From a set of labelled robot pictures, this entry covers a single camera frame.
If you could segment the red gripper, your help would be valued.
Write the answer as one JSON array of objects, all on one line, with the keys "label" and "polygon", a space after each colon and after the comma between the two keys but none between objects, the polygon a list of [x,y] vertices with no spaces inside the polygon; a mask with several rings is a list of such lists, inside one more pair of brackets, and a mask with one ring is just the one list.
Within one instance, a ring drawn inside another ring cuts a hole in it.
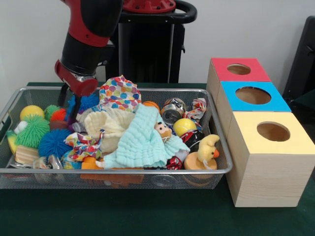
[{"label": "red gripper", "polygon": [[81,106],[80,96],[89,96],[94,93],[98,81],[95,75],[78,75],[71,72],[59,60],[55,63],[55,73],[64,82],[58,97],[58,105],[64,105],[68,87],[75,94],[75,104],[71,111],[71,121],[75,121]]}]

